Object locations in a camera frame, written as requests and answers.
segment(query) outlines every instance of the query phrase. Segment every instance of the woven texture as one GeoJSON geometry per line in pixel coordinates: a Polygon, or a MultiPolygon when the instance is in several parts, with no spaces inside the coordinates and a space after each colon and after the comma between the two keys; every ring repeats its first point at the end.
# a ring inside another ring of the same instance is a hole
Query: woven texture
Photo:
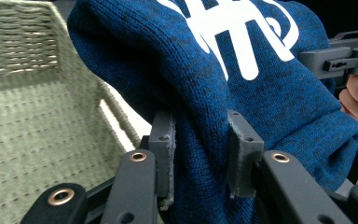
{"type": "Polygon", "coordinates": [[[139,143],[64,27],[51,3],[0,1],[0,224],[19,223],[58,183],[91,189],[114,176],[124,148],[101,101],[139,143]]]}

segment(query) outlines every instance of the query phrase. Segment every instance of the folded cloth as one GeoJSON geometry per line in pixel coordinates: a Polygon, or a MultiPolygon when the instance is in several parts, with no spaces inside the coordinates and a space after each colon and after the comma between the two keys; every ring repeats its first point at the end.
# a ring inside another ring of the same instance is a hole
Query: folded cloth
{"type": "Polygon", "coordinates": [[[299,3],[79,0],[68,29],[86,66],[144,119],[173,112],[174,203],[165,222],[255,220],[253,200],[229,197],[228,109],[323,187],[345,180],[358,123],[296,59],[328,47],[322,24],[299,3]]]}

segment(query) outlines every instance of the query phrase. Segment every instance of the beige basket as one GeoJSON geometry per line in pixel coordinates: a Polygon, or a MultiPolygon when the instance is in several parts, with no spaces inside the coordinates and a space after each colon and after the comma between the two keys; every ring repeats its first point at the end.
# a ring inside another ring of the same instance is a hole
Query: beige basket
{"type": "Polygon", "coordinates": [[[19,223],[58,183],[91,189],[124,148],[100,102],[139,137],[104,83],[80,61],[51,3],[0,1],[0,224],[19,223]]]}

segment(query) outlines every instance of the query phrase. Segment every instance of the blue cloth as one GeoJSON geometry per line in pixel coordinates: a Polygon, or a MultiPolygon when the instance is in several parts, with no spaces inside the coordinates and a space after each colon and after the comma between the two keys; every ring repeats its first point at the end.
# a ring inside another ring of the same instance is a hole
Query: blue cloth
{"type": "Polygon", "coordinates": [[[324,49],[318,18],[296,2],[79,0],[69,34],[87,67],[151,122],[176,120],[169,223],[249,223],[253,200],[230,199],[227,110],[266,149],[296,156],[323,187],[344,181],[358,123],[297,59],[324,49]]]}

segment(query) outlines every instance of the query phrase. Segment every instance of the white logo on fabric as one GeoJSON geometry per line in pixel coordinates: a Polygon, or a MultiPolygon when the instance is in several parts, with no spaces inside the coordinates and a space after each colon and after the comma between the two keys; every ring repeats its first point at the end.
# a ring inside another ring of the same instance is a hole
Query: white logo on fabric
{"type": "MultiPolygon", "coordinates": [[[[170,0],[157,1],[186,18],[180,8],[170,0]]],[[[201,0],[185,0],[191,15],[190,18],[186,19],[188,27],[200,47],[206,53],[210,53],[211,49],[216,55],[217,60],[222,66],[226,80],[228,80],[227,69],[217,46],[216,39],[214,38],[216,35],[225,31],[229,31],[231,36],[242,77],[246,80],[253,80],[258,75],[259,70],[252,43],[246,29],[245,23],[247,21],[255,21],[257,23],[265,38],[282,61],[288,62],[295,58],[290,52],[290,48],[297,42],[299,36],[295,21],[280,4],[273,0],[263,1],[280,9],[290,22],[290,30],[282,41],[278,38],[278,36],[281,37],[282,32],[280,24],[273,18],[264,18],[258,8],[249,0],[217,0],[218,6],[208,10],[205,9],[201,0]]]]}

